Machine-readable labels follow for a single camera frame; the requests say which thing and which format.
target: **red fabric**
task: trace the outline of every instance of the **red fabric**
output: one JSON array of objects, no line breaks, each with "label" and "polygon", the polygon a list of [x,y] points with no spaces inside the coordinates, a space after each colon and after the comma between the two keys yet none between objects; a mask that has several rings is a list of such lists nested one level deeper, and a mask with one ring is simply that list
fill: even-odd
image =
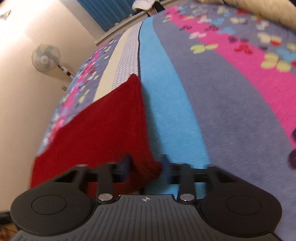
[{"label": "red fabric", "polygon": [[119,161],[125,153],[132,155],[134,165],[129,180],[114,185],[116,194],[137,191],[161,172],[161,164],[149,149],[141,82],[134,74],[57,132],[48,149],[35,160],[31,187],[77,164],[95,168]]}]

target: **bed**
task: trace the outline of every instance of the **bed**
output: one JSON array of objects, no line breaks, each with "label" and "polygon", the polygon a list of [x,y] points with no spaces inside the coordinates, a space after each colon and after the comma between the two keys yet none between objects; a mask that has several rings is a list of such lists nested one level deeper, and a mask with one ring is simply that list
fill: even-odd
[{"label": "bed", "polygon": [[[132,74],[142,82],[156,159],[219,166],[270,192],[283,217],[276,234],[296,237],[296,35],[258,15],[196,2],[147,18],[101,46],[79,69],[52,117],[57,131]],[[156,181],[147,194],[177,193]],[[204,195],[204,186],[197,185]]]}]

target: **blue curtain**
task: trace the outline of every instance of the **blue curtain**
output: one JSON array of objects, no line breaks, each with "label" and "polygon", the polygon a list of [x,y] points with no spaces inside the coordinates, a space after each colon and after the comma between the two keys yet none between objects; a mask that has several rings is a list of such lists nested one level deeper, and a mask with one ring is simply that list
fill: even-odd
[{"label": "blue curtain", "polygon": [[131,9],[133,0],[78,0],[78,2],[105,31],[135,13]]}]

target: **person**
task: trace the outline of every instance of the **person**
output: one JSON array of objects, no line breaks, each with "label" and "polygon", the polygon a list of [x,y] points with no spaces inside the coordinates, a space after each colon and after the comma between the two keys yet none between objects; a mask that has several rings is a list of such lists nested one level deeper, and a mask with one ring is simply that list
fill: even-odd
[{"label": "person", "polygon": [[144,10],[147,12],[148,17],[165,10],[161,3],[156,0],[135,0],[132,9],[134,11]]}]

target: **white garment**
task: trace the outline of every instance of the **white garment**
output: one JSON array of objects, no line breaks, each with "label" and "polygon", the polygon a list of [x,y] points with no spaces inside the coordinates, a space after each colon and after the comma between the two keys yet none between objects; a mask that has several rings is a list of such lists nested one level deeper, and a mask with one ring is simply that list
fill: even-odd
[{"label": "white garment", "polygon": [[157,0],[135,0],[131,8],[134,11],[137,11],[138,9],[142,9],[144,11],[149,11],[152,8],[152,5]]}]

